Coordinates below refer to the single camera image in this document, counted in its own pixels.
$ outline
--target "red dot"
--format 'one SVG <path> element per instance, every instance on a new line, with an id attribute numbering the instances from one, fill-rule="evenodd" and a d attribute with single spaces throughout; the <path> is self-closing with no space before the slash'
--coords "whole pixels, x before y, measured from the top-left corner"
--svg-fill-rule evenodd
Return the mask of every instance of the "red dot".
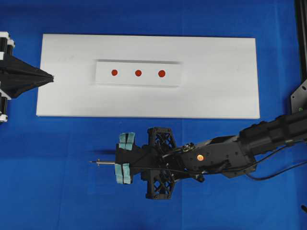
<path id="1" fill-rule="evenodd" d="M 139 69 L 137 71 L 135 71 L 135 75 L 137 77 L 141 76 L 142 75 L 142 71 L 140 71 Z"/>
<path id="2" fill-rule="evenodd" d="M 112 73 L 113 76 L 116 76 L 118 74 L 118 71 L 116 69 L 114 69 L 114 70 L 112 70 L 111 73 Z"/>
<path id="3" fill-rule="evenodd" d="M 165 76 L 165 71 L 164 70 L 160 70 L 158 72 L 158 75 L 159 75 L 160 78 L 164 77 Z"/>

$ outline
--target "wire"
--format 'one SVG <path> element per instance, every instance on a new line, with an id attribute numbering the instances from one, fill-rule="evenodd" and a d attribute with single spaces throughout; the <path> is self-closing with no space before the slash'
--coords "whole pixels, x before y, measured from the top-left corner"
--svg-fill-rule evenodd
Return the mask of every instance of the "wire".
<path id="1" fill-rule="evenodd" d="M 265 177 L 253 177 L 253 176 L 251 176 L 251 175 L 248 174 L 248 173 L 246 173 L 246 176 L 248 176 L 250 179 L 255 180 L 255 181 L 265 181 L 265 180 L 271 179 L 271 178 L 273 178 L 273 177 L 275 177 L 275 176 L 278 176 L 278 175 L 280 175 L 280 174 L 282 174 L 282 173 L 284 173 L 284 172 L 286 172 L 286 171 L 288 171 L 288 170 L 291 170 L 291 169 L 294 169 L 294 168 L 296 168 L 296 167 L 302 166 L 302 165 L 304 165 L 304 164 L 307 164 L 307 161 L 304 161 L 304 162 L 302 162 L 302 163 L 299 163 L 299 164 L 296 164 L 296 165 L 291 166 L 291 167 L 289 167 L 289 168 L 286 168 L 286 169 L 284 169 L 284 170 L 281 170 L 281 171 L 279 171 L 279 172 L 277 172 L 277 173 L 275 173 L 275 174 L 272 174 L 272 175 L 270 175 L 270 176 L 265 176 Z"/>
<path id="2" fill-rule="evenodd" d="M 260 161 L 256 161 L 255 163 L 253 163 L 253 164 L 250 165 L 250 166 L 246 166 L 246 167 L 244 167 L 244 168 L 230 168 L 230 169 L 225 169 L 225 170 L 223 170 L 222 172 L 238 172 L 238 171 L 246 170 L 246 169 L 248 169 L 248 168 L 251 168 L 251 167 L 253 167 L 253 166 L 255 166 L 255 165 L 257 165 L 257 164 L 259 164 L 259 163 L 265 161 L 266 159 L 270 158 L 271 156 L 273 156 L 273 155 L 276 154 L 277 152 L 279 152 L 279 151 L 285 149 L 286 147 L 287 147 L 287 146 L 283 146 L 283 147 L 281 147 L 281 148 L 275 150 L 274 152 L 272 152 L 272 153 L 269 154 L 268 156 L 262 158 Z"/>
<path id="3" fill-rule="evenodd" d="M 178 173 L 187 173 L 187 174 L 195 174 L 195 175 L 202 174 L 201 172 L 191 172 L 191 171 L 184 171 L 184 170 L 177 170 L 177 169 L 150 168 L 150 167 L 130 167 L 130 168 L 133 168 L 133 169 L 166 170 L 166 171 L 172 171 L 172 172 L 178 172 Z"/>

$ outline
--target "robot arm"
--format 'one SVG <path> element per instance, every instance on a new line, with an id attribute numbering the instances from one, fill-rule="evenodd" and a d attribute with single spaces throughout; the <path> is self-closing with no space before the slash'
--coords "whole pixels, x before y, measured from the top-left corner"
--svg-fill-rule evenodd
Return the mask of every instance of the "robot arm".
<path id="1" fill-rule="evenodd" d="M 233 178 L 254 172 L 255 156 L 292 146 L 307 139 L 307 111 L 283 115 L 271 122 L 260 122 L 238 136 L 218 137 L 197 145 L 177 147 L 169 128 L 150 128 L 148 145 L 135 145 L 134 133 L 122 134 L 116 147 L 116 160 L 93 161 L 114 164 L 117 182 L 131 184 L 141 174 L 147 181 L 146 198 L 170 199 L 177 181 L 193 178 L 204 182 L 204 175 L 221 173 Z"/>

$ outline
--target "blue table surface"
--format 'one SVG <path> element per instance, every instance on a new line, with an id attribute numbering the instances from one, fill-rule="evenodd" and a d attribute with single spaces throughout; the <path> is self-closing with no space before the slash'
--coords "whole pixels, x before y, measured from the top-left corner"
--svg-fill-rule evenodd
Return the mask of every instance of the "blue table surface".
<path id="1" fill-rule="evenodd" d="M 264 182 L 207 176 L 179 182 L 171 200 L 145 199 L 146 183 L 116 184 L 112 160 L 118 135 L 171 127 L 179 145 L 234 135 L 290 112 L 300 84 L 292 0 L 11 0 L 0 3 L 0 30 L 14 55 L 39 67 L 43 33 L 254 37 L 259 120 L 37 117 L 37 89 L 9 102 L 0 132 L 1 230 L 298 230 L 307 228 L 307 167 Z M 256 176 L 307 160 L 305 144 L 259 165 Z"/>

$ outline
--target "black tube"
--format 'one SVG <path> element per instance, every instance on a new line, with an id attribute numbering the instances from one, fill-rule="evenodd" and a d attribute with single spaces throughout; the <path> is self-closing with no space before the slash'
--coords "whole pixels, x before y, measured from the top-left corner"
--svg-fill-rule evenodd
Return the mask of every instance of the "black tube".
<path id="1" fill-rule="evenodd" d="M 1 109 L 2 114 L 6 115 L 6 110 L 8 107 L 8 99 L 6 97 L 1 97 L 0 105 L 1 105 L 0 109 Z"/>
<path id="2" fill-rule="evenodd" d="M 295 0 L 297 37 L 301 58 L 302 83 L 307 79 L 307 1 Z"/>
<path id="3" fill-rule="evenodd" d="M 291 146 L 307 139 L 307 110 L 283 115 L 271 122 L 261 122 L 240 132 L 242 151 L 258 155 L 272 151 L 278 146 Z"/>
<path id="4" fill-rule="evenodd" d="M 2 93 L 0 92 L 0 108 L 2 107 L 2 100 L 1 100 L 1 98 L 2 98 Z"/>
<path id="5" fill-rule="evenodd" d="M 0 52 L 6 53 L 7 44 L 8 39 L 6 37 L 0 37 Z"/>
<path id="6" fill-rule="evenodd" d="M 7 53 L 8 55 L 12 55 L 12 54 L 13 54 L 13 46 L 8 45 L 8 46 L 6 47 L 6 53 Z"/>

